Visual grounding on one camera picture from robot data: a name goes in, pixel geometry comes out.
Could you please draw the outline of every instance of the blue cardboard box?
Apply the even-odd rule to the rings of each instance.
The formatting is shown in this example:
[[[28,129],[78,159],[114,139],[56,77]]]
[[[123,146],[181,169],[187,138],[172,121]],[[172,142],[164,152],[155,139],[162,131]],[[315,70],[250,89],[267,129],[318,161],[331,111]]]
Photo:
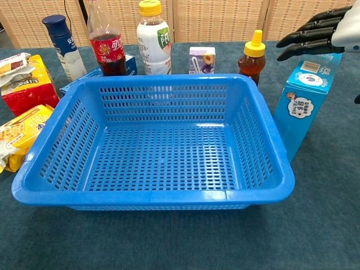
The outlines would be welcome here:
[[[291,162],[324,102],[341,54],[306,55],[282,91],[274,120]]]
[[[137,68],[136,68],[136,61],[135,61],[135,57],[132,55],[128,55],[125,54],[125,59],[126,59],[126,71],[128,75],[137,75]],[[85,78],[90,78],[90,77],[100,77],[102,76],[102,71],[100,69],[100,67],[90,71],[89,73],[86,73],[84,76],[81,76],[80,78],[74,80],[73,82],[67,84],[66,86],[63,86],[60,88],[60,92],[63,94],[66,94],[67,91],[69,90],[69,87],[75,83],[78,82],[79,80],[85,79]]]

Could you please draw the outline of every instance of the beige wall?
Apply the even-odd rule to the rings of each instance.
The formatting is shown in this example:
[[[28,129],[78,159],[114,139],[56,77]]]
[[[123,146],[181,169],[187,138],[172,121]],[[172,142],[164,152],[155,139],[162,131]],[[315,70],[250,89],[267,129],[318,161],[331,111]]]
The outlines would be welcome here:
[[[138,0],[105,0],[125,44],[136,44]],[[255,29],[265,40],[279,40],[313,15],[351,5],[354,0],[161,0],[163,18],[175,42],[248,41]],[[65,14],[63,0],[0,0],[0,21],[17,48],[52,47],[41,19]],[[73,36],[88,46],[78,0],[66,0]]]

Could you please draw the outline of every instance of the cola bottle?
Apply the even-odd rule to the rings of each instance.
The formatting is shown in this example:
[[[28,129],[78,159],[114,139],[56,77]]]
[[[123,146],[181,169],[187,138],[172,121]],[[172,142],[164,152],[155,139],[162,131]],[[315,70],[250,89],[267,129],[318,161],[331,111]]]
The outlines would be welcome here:
[[[122,36],[102,0],[89,0],[88,34],[104,76],[126,75]]]

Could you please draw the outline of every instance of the bottle cap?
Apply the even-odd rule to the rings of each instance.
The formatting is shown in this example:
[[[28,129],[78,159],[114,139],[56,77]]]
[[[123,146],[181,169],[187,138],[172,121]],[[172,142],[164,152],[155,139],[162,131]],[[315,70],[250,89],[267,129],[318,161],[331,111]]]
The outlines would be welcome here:
[[[157,16],[161,14],[159,0],[143,0],[139,3],[140,15],[143,17]]]
[[[245,44],[245,55],[250,57],[261,57],[265,54],[265,44],[261,42],[262,36],[262,30],[255,30],[253,39]]]
[[[42,23],[46,26],[50,36],[61,36],[69,33],[64,15],[51,15],[42,19]]]

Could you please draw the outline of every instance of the green label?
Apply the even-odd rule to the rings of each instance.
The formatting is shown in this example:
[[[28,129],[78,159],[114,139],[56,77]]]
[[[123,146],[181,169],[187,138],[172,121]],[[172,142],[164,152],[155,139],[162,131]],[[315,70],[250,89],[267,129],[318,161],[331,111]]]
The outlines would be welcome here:
[[[157,39],[161,49],[165,48],[170,43],[169,28],[165,27],[157,31]]]

